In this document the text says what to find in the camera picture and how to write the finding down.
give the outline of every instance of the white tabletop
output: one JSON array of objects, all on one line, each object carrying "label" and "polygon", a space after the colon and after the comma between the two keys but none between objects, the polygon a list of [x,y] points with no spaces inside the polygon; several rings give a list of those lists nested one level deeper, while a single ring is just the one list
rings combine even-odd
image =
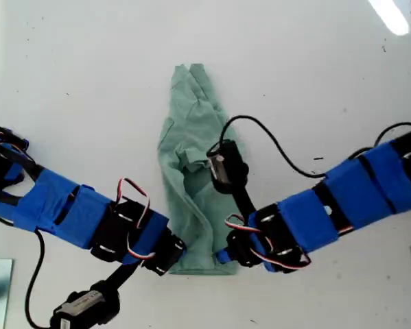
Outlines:
[{"label": "white tabletop", "polygon": [[[156,144],[170,77],[177,64],[201,62],[229,115],[255,115],[299,166],[324,171],[411,121],[411,4],[396,2],[402,36],[405,26],[388,23],[393,33],[367,0],[1,0],[0,125],[28,138],[42,165],[109,197],[120,177],[133,178],[168,215]],[[235,127],[257,207],[315,184],[252,123]],[[44,326],[70,292],[116,267],[45,240],[32,296]],[[105,328],[411,328],[410,246],[411,212],[314,252],[292,275],[140,269]],[[23,303],[38,253],[33,234],[0,224],[0,258],[15,259],[6,328],[29,328]]]}]

